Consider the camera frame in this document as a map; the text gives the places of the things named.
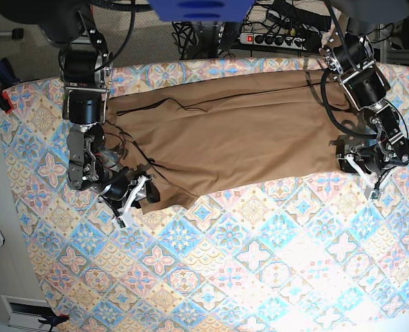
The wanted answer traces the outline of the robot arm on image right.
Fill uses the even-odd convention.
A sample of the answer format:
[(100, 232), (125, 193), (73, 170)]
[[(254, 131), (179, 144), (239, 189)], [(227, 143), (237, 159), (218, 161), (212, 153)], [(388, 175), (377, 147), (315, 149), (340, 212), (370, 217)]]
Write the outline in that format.
[[(387, 98), (390, 85), (379, 70), (374, 50), (365, 35), (343, 32), (336, 17), (333, 36), (323, 47), (327, 66), (321, 78), (323, 106), (332, 124), (345, 134), (336, 143), (342, 172), (357, 174), (366, 184), (367, 199), (377, 200), (391, 172), (409, 166), (409, 135), (401, 113)], [(371, 133), (359, 133), (341, 124), (327, 98), (327, 80), (343, 89)]]

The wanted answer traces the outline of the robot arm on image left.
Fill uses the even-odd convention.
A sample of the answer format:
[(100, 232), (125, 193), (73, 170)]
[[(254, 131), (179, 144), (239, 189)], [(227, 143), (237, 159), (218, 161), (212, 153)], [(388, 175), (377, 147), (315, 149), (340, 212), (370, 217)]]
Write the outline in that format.
[(126, 39), (129, 39), (139, 11), (150, 10), (146, 4), (83, 1), (75, 8), (75, 20), (81, 25), (80, 36), (69, 41), (59, 53), (60, 78), (64, 83), (62, 116), (71, 123), (66, 139), (68, 186), (77, 191), (90, 190), (111, 209), (119, 228), (128, 228), (133, 219), (130, 209), (145, 198), (156, 198), (150, 186), (152, 177), (145, 173), (130, 175), (121, 165), (126, 153), (125, 137), (119, 134), (117, 147), (106, 149), (107, 103), (111, 94), (113, 61), (119, 55), (108, 49), (97, 29), (93, 6), (127, 11), (131, 14)]

